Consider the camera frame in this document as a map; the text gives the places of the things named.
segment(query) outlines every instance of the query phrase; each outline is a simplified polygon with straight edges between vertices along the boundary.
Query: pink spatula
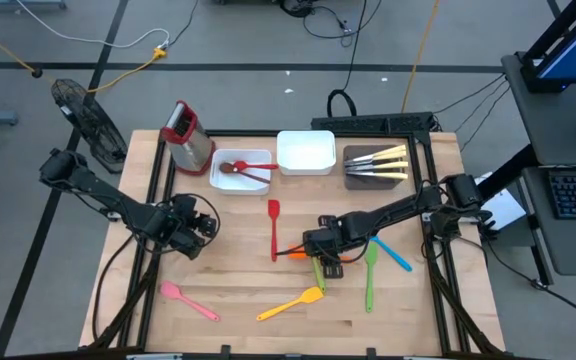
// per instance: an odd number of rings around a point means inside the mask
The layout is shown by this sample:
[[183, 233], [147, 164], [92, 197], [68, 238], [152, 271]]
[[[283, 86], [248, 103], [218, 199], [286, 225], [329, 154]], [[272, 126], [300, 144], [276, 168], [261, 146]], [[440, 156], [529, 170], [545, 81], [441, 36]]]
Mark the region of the pink spatula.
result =
[[212, 320], [212, 321], [219, 321], [219, 315], [215, 314], [214, 312], [206, 309], [205, 307], [192, 302], [190, 299], [188, 299], [187, 297], [183, 296], [181, 294], [181, 289], [179, 289], [179, 287], [173, 283], [171, 283], [170, 281], [164, 281], [161, 284], [161, 288], [159, 289], [159, 291], [161, 292], [161, 294], [169, 299], [173, 299], [173, 300], [181, 300], [183, 302], [185, 302], [188, 306], [190, 306], [191, 308], [199, 311], [203, 316], [207, 317], [208, 319]]

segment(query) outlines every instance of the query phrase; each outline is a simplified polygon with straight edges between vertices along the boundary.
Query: yellow spatula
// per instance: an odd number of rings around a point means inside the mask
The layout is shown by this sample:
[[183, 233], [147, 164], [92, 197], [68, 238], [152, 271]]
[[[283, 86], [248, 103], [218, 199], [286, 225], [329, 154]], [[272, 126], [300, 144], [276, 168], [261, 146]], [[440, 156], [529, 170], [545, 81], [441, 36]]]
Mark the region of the yellow spatula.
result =
[[275, 315], [279, 314], [280, 312], [282, 312], [282, 311], [284, 311], [284, 310], [286, 310], [292, 306], [295, 306], [299, 303], [305, 303], [305, 304], [313, 303], [313, 302], [321, 299], [322, 297], [324, 297], [324, 293], [321, 292], [321, 289], [319, 289], [318, 286], [311, 287], [310, 289], [304, 291], [298, 299], [293, 300], [287, 304], [277, 306], [276, 308], [270, 309], [270, 310], [266, 311], [265, 313], [257, 316], [257, 321], [266, 320], [269, 317], [275, 316]]

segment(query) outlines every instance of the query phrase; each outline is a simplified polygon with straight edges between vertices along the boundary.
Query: fan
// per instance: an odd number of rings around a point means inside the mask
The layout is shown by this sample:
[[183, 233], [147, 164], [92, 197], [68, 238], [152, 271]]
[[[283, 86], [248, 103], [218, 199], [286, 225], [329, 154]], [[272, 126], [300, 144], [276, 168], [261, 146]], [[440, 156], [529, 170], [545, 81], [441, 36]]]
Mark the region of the fan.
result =
[[126, 142], [99, 103], [70, 79], [56, 80], [51, 92], [66, 119], [90, 145], [92, 156], [111, 174], [120, 173], [126, 159]]

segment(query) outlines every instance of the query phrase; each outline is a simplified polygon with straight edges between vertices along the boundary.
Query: white bowl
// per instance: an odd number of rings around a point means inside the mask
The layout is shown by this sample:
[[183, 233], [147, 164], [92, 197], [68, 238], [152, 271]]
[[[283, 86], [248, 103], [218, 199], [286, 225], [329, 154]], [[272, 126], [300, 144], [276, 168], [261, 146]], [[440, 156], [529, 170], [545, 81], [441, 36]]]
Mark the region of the white bowl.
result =
[[284, 175], [328, 175], [336, 162], [335, 135], [328, 130], [277, 135], [277, 164]]
[[[248, 164], [271, 164], [272, 154], [268, 150], [258, 149], [219, 149], [212, 155], [210, 185], [225, 195], [266, 195], [270, 190], [269, 184], [240, 174], [224, 174], [219, 171], [221, 163], [232, 164], [237, 160], [245, 161]], [[246, 169], [246, 172], [270, 180], [271, 170]]]

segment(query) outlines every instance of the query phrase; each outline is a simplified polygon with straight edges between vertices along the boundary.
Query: blue spoon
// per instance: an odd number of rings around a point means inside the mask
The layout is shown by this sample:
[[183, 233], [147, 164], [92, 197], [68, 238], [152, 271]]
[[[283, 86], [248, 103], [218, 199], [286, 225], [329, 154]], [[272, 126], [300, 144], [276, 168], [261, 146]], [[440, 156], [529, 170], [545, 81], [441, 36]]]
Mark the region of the blue spoon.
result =
[[395, 261], [399, 265], [401, 265], [401, 267], [404, 268], [406, 271], [408, 271], [408, 272], [412, 271], [412, 266], [410, 266], [410, 264], [408, 264], [406, 262], [406, 260], [404, 260], [396, 252], [394, 252], [393, 249], [388, 247], [388, 245], [384, 244], [383, 241], [379, 240], [379, 238], [377, 236], [373, 236], [370, 240], [376, 242], [379, 246], [381, 246], [381, 248], [384, 249], [384, 251], [386, 251], [388, 253], [388, 255], [392, 256], [392, 258], [395, 259]]

